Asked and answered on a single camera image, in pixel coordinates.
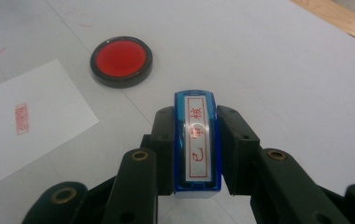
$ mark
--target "wooden edge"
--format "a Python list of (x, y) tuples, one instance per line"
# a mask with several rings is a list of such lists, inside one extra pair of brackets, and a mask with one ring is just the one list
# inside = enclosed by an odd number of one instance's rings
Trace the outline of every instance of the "wooden edge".
[(291, 0), (300, 7), (355, 37), (355, 12), (331, 0)]

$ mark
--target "sheet of paper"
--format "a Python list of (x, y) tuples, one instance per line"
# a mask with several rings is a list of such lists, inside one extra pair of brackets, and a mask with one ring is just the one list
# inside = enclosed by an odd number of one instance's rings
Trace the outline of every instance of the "sheet of paper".
[(0, 84), (0, 180), (98, 121), (58, 61)]

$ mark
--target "white label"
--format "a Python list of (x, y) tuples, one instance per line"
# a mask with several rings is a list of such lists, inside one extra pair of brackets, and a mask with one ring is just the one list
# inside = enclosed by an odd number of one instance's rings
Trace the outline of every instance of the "white label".
[(186, 181), (211, 181), (209, 119), (205, 96), (185, 96)]

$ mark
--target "white table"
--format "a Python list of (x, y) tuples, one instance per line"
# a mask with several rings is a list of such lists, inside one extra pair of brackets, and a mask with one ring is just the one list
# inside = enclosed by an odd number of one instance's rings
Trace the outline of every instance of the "white table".
[[(89, 64), (119, 35), (154, 56), (151, 75), (125, 90), (95, 82)], [(115, 175), (156, 111), (188, 89), (213, 91), (319, 185), (343, 194), (355, 183), (355, 39), (290, 1), (0, 1), (0, 83), (53, 59), (100, 122), (0, 182), (0, 223), (21, 223), (54, 184), (91, 189)], [(159, 206), (159, 223), (255, 223), (249, 197), (226, 188)]]

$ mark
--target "red stamp imprint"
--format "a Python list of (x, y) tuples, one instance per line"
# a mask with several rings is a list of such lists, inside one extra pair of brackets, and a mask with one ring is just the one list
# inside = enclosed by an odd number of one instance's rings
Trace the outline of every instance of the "red stamp imprint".
[(17, 135), (29, 133), (29, 114), (27, 104), (21, 104), (15, 107), (15, 121), (17, 122)]

